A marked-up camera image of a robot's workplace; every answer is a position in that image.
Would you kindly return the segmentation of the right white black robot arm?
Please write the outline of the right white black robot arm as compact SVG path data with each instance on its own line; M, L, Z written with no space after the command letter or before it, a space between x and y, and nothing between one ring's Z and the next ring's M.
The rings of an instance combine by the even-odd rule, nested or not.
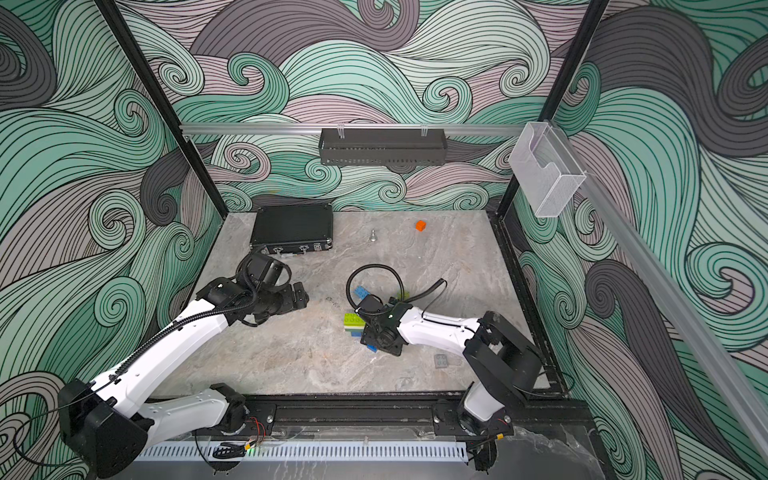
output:
M487 423L505 408L523 406L543 370L541 352L502 315L478 318L428 313L410 303L384 305L374 295L354 309L364 322L362 340L394 356L406 345L461 356L476 376L464 396L466 415Z

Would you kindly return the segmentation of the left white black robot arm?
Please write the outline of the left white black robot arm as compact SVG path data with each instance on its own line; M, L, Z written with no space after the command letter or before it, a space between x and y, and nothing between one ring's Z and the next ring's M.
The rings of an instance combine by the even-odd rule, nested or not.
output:
M242 431L243 395L224 383L170 401L152 403L155 389L193 353L235 323L258 327L307 307L309 296L290 267L260 252L231 277L210 281L166 327L115 367L85 382L72 380L58 394L61 439L92 476L112 477L146 448L196 430Z

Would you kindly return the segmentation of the lime green long lego brick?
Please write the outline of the lime green long lego brick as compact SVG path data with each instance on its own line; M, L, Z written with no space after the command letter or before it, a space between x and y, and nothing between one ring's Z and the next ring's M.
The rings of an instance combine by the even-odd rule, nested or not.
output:
M343 325L365 327L365 321L355 313L345 313L343 316Z

